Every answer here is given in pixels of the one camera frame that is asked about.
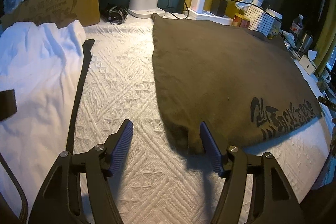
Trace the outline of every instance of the white plastic basket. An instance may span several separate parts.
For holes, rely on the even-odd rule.
[[[263,10],[251,5],[245,14],[250,19],[250,30],[262,32],[268,35],[274,22],[274,18],[264,13]]]

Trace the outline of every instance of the can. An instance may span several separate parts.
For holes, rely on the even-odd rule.
[[[240,27],[248,29],[250,26],[250,19],[247,17],[244,17],[244,19],[241,20]]]
[[[250,19],[244,15],[235,14],[235,18],[233,19],[232,26],[235,27],[242,27],[242,28],[248,28],[250,26]]]

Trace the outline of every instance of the metal screw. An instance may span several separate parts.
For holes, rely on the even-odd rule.
[[[271,152],[266,152],[265,153],[265,157],[268,159],[272,159],[273,158],[273,154]]]
[[[59,154],[59,156],[61,157],[61,158],[65,158],[66,156],[68,156],[69,155],[69,152],[68,151],[62,151],[60,154]]]
[[[238,151],[238,147],[232,145],[232,146],[229,147],[229,150],[230,150],[231,152],[237,152],[237,151]]]
[[[104,145],[103,145],[103,144],[97,144],[97,145],[94,147],[94,149],[95,149],[96,151],[102,151],[102,150],[104,149]]]

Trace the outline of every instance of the olive green blanket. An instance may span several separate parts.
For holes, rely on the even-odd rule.
[[[281,38],[210,21],[153,15],[157,103],[168,139],[202,153],[202,121],[230,145],[287,134],[321,114]]]

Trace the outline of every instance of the cardboard box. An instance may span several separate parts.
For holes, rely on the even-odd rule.
[[[34,22],[37,26],[53,22],[58,28],[78,19],[85,26],[99,23],[98,0],[25,0],[11,14],[1,18],[3,30],[16,22]]]

